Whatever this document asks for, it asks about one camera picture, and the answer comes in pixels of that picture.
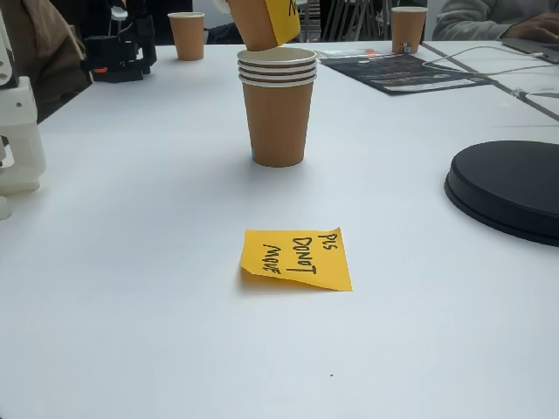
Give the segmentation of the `person's hand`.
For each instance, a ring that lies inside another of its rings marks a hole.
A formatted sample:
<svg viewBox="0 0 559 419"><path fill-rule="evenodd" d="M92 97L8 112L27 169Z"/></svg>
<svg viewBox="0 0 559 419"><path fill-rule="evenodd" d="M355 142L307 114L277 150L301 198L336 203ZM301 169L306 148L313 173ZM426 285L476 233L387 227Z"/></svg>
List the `person's hand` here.
<svg viewBox="0 0 559 419"><path fill-rule="evenodd" d="M528 20L513 24L503 38L519 38L550 44L558 43L558 14L543 13Z"/></svg>

